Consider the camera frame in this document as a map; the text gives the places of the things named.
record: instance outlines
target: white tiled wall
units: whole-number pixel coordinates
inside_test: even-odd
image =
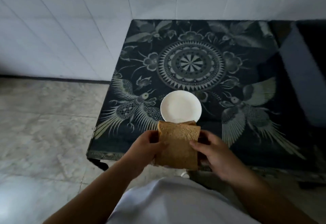
[[[0,74],[111,80],[134,19],[326,18],[326,0],[0,0]]]

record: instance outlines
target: circular mandala pattern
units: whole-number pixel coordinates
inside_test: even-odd
[[[178,41],[159,55],[157,72],[176,90],[205,90],[217,85],[224,76],[221,53],[204,41]]]

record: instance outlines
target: white shirt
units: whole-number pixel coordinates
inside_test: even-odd
[[[121,197],[110,218],[114,223],[258,224],[214,190],[182,177],[162,178],[132,188]]]

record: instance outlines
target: baseboard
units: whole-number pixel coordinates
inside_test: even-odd
[[[63,82],[78,82],[78,83],[93,83],[93,84],[110,84],[108,80],[79,80],[79,79],[63,79],[50,77],[32,77],[32,76],[18,76],[18,75],[2,75],[0,78],[16,78],[16,79],[30,79],[30,80],[49,80],[49,81],[63,81]]]

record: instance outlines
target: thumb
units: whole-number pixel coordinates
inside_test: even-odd
[[[162,152],[167,147],[168,147],[168,145],[165,144],[164,142],[151,143],[151,151],[154,154]]]
[[[211,146],[210,145],[206,145],[206,144],[202,144],[200,142],[197,141],[190,141],[190,146],[198,151],[203,153],[206,156],[209,156],[210,152],[211,152]]]

